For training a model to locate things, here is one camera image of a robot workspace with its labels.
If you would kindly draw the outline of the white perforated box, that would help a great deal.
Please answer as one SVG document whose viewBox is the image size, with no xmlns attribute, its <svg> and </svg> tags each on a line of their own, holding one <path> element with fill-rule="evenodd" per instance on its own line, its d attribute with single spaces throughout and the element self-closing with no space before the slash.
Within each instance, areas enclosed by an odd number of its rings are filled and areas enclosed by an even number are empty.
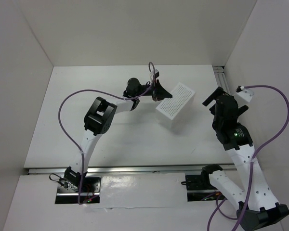
<svg viewBox="0 0 289 231">
<path fill-rule="evenodd" d="M 156 119 L 169 130 L 178 129 L 190 110 L 195 91 L 179 82 L 171 91 L 172 98 L 161 101 L 156 107 Z"/>
</svg>

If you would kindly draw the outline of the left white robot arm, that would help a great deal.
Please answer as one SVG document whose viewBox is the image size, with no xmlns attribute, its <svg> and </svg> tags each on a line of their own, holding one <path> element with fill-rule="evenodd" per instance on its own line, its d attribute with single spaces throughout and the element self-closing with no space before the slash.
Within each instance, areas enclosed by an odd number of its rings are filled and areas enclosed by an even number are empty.
<svg viewBox="0 0 289 231">
<path fill-rule="evenodd" d="M 157 77 L 158 75 L 155 74 L 152 81 L 145 85 L 140 84 L 136 78 L 129 79 L 123 97 L 118 97 L 115 102 L 109 102 L 102 97 L 94 100 L 84 117 L 85 132 L 81 144 L 77 144 L 75 140 L 72 141 L 80 150 L 81 157 L 65 170 L 65 179 L 75 186 L 78 192 L 82 190 L 88 164 L 96 144 L 109 130 L 114 116 L 134 110 L 138 106 L 141 96 L 151 96 L 155 102 L 172 98 L 172 95 L 161 86 Z"/>
</svg>

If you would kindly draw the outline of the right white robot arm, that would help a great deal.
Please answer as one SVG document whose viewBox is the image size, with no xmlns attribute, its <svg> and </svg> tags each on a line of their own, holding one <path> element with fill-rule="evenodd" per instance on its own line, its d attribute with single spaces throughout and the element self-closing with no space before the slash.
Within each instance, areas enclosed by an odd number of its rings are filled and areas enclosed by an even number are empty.
<svg viewBox="0 0 289 231">
<path fill-rule="evenodd" d="M 281 204 L 272 193 L 256 157 L 261 149 L 285 130 L 289 122 L 289 108 L 281 130 L 256 149 L 248 129 L 238 121 L 248 110 L 247 104 L 253 97 L 252 88 L 239 86 L 236 94 L 230 95 L 218 87 L 203 102 L 204 106 L 215 102 L 210 108 L 214 116 L 212 128 L 231 157 L 243 185 L 243 188 L 238 187 L 218 164 L 202 169 L 204 182 L 219 190 L 236 210 L 236 223 L 232 228 L 234 231 L 238 227 L 245 231 L 255 231 L 276 224 L 289 215 L 287 205 Z"/>
</svg>

